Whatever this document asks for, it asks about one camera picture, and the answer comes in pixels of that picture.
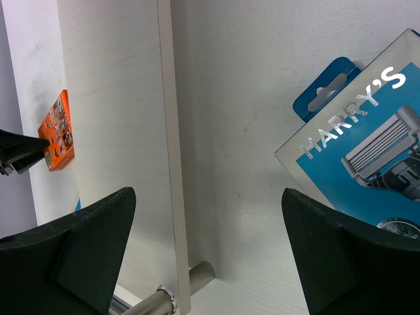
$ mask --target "harry's razor package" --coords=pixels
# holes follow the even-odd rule
[[[345,84],[308,105],[339,74]],[[306,125],[276,157],[312,198],[420,239],[420,35],[406,30],[362,72],[332,62],[295,101]]]

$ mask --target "gray wall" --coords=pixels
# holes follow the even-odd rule
[[[0,2],[0,129],[22,134],[3,6]],[[0,238],[37,225],[29,173],[0,176]]]

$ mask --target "metal ring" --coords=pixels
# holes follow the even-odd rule
[[[171,304],[172,304],[172,311],[170,311],[168,315],[175,314],[178,310],[178,305],[177,305],[177,300],[175,299],[175,296],[173,295],[172,291],[164,285],[160,285],[159,287],[157,287],[156,291],[163,291],[166,294],[168,294],[168,297],[171,299]]]

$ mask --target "metal cylinder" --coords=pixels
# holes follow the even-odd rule
[[[190,270],[191,295],[197,293],[215,278],[215,270],[207,261],[203,261]],[[124,312],[123,315],[168,315],[174,312],[170,291],[162,287],[147,299]]]
[[[164,291],[156,291],[123,315],[167,315],[171,312],[171,298]]]

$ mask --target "blue hang tab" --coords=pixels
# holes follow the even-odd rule
[[[315,81],[299,95],[296,101],[293,103],[293,110],[295,113],[307,123],[310,121],[316,113],[318,113],[335,95],[337,95],[342,89],[344,89],[359,73],[359,69],[350,59],[346,57],[339,57],[335,59],[329,66],[320,74]],[[339,87],[331,96],[327,98],[325,102],[314,112],[308,109],[309,104],[316,98],[316,91],[320,87],[327,87],[338,75],[345,74],[346,81]]]

